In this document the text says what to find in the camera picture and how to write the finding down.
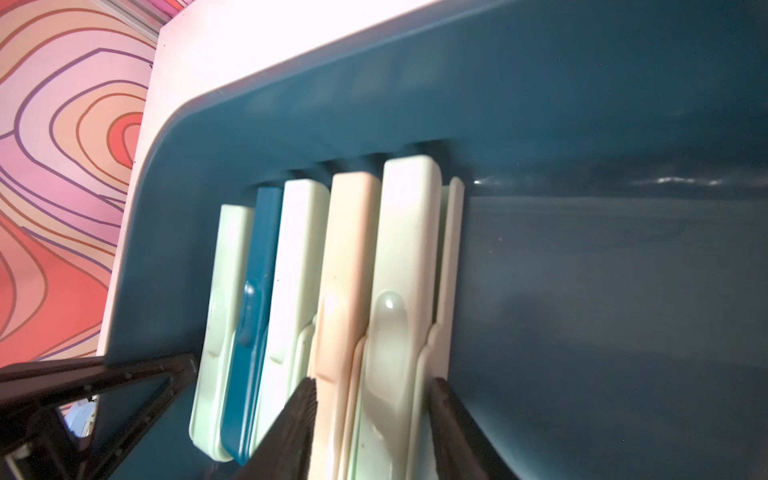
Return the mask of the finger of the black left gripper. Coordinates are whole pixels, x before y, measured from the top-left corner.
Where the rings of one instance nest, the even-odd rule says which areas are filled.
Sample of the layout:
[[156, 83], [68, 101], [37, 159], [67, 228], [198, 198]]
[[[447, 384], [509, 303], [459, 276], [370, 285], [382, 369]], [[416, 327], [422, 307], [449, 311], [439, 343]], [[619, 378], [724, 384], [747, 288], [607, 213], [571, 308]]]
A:
[[[101, 357], [17, 363], [1, 370], [1, 476], [107, 479], [197, 377], [190, 354], [119, 364]], [[157, 388], [105, 437], [77, 436], [60, 408], [144, 382]]]

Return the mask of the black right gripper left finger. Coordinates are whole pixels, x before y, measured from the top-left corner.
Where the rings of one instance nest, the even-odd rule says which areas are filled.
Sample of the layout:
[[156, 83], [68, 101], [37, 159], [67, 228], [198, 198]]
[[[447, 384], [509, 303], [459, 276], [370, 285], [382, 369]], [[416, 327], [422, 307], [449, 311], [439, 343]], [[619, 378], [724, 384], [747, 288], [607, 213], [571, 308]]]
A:
[[236, 479], [307, 480], [317, 405], [316, 380], [306, 377]]

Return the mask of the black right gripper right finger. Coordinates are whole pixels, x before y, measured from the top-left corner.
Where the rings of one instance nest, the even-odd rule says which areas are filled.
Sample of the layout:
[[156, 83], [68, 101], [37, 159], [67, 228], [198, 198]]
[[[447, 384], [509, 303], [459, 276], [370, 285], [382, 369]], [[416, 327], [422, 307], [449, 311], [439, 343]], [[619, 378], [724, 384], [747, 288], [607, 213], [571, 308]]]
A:
[[427, 383], [439, 479], [518, 480], [444, 378]]

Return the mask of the mint green pliers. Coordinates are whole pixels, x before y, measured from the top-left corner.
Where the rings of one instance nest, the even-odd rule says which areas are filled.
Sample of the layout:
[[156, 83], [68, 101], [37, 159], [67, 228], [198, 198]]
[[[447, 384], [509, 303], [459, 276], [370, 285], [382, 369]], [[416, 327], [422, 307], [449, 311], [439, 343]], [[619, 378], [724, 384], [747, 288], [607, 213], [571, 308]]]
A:
[[427, 155], [384, 165], [350, 479], [416, 476], [427, 383], [449, 372], [464, 194]]

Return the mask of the beige pliers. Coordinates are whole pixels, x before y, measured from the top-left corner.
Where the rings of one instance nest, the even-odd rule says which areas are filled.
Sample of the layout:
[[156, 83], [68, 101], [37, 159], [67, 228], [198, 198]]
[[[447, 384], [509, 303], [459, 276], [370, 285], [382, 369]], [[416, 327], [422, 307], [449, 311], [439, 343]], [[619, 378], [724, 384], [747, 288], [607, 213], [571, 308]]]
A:
[[359, 376], [355, 351], [369, 320], [380, 194], [380, 180], [367, 172], [332, 180], [309, 366], [317, 394], [310, 479], [337, 479], [346, 467], [345, 433]]

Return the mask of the light green pliers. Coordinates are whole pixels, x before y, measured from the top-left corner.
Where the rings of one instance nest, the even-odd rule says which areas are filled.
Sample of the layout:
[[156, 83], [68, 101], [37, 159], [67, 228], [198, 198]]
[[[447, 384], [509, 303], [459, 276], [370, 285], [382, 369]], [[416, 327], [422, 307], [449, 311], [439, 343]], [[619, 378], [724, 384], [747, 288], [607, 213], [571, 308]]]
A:
[[188, 429], [193, 445], [216, 462], [233, 459], [224, 448], [221, 426], [253, 218], [250, 207], [223, 205], [220, 209], [205, 338]]

